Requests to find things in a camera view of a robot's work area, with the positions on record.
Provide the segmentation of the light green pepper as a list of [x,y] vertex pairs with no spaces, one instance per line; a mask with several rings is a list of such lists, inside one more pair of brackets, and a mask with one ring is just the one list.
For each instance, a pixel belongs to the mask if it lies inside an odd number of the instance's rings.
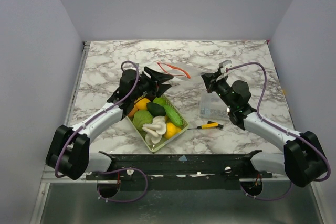
[[160,106],[165,106],[167,105],[166,101],[162,97],[156,97],[153,101],[153,103],[158,104]]

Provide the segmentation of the clear zip bag orange zipper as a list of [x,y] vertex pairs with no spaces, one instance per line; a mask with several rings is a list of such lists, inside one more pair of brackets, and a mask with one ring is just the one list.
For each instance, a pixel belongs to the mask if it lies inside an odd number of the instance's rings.
[[181,81],[188,81],[192,83],[203,82],[201,75],[204,73],[204,71],[200,68],[180,62],[177,63],[158,62],[157,65],[161,68],[161,70],[164,73],[170,74]]

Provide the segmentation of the dark green avocado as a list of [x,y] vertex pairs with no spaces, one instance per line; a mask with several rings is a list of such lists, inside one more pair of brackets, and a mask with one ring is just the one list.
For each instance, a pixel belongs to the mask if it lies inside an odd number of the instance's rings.
[[146,108],[153,117],[166,116],[165,108],[157,103],[147,103]]

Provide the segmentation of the green bitter cucumber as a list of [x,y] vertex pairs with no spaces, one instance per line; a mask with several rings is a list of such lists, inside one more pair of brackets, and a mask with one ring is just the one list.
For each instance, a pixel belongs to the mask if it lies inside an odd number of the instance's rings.
[[165,109],[165,113],[166,113],[167,117],[171,120],[171,122],[175,126],[181,127],[183,125],[183,121],[182,121],[181,117],[179,116],[179,114],[176,112],[176,110],[169,105],[164,105],[163,107]]

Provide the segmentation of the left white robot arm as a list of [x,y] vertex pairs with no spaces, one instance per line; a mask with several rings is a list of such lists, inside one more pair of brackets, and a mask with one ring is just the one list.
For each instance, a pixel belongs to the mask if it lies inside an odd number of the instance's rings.
[[119,87],[104,106],[84,121],[74,125],[61,125],[55,131],[46,156],[46,165],[55,170],[56,177],[73,180],[87,172],[98,172],[104,179],[116,175],[112,157],[104,152],[91,152],[90,144],[105,130],[123,120],[143,95],[160,97],[170,87],[170,74],[148,67],[123,70]]

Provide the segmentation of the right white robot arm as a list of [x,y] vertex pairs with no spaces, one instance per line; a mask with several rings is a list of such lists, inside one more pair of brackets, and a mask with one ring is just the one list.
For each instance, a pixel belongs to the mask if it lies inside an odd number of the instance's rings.
[[328,171],[327,160],[318,138],[310,131],[300,133],[261,118],[249,104],[251,93],[247,82],[227,83],[227,77],[217,73],[201,75],[206,91],[215,92],[227,105],[230,121],[242,130],[254,133],[274,145],[281,152],[258,152],[241,165],[242,173],[249,178],[259,172],[287,176],[292,183],[305,187]]

